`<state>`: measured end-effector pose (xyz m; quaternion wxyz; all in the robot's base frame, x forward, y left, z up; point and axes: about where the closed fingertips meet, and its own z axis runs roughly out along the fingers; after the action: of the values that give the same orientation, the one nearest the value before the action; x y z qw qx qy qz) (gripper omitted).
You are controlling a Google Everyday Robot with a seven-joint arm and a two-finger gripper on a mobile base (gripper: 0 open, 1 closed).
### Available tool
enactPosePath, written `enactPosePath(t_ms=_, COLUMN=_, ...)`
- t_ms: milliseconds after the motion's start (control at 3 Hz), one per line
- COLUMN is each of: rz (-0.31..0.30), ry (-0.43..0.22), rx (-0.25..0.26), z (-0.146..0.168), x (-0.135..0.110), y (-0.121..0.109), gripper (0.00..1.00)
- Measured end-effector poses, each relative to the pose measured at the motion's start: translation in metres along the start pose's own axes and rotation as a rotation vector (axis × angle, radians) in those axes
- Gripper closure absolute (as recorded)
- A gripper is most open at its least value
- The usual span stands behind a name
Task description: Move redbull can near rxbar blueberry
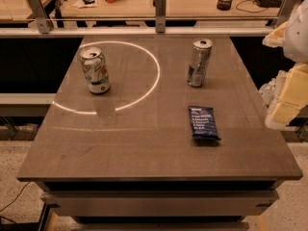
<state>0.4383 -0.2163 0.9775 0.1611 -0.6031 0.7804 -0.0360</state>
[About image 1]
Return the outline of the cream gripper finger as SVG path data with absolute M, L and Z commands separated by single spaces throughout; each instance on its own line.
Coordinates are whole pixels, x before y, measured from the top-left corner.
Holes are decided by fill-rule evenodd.
M 270 129 L 283 130 L 307 105 L 308 64 L 296 63 L 288 72 L 278 72 L 265 124 Z
M 284 43 L 286 27 L 286 22 L 279 25 L 276 29 L 264 37 L 262 44 L 271 48 L 282 47 Z

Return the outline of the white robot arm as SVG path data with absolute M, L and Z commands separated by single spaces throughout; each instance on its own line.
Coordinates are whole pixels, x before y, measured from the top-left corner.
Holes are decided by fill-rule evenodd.
M 304 1 L 287 22 L 265 36 L 263 44 L 283 48 L 295 65 L 279 71 L 265 124 L 283 130 L 308 105 L 308 6 Z

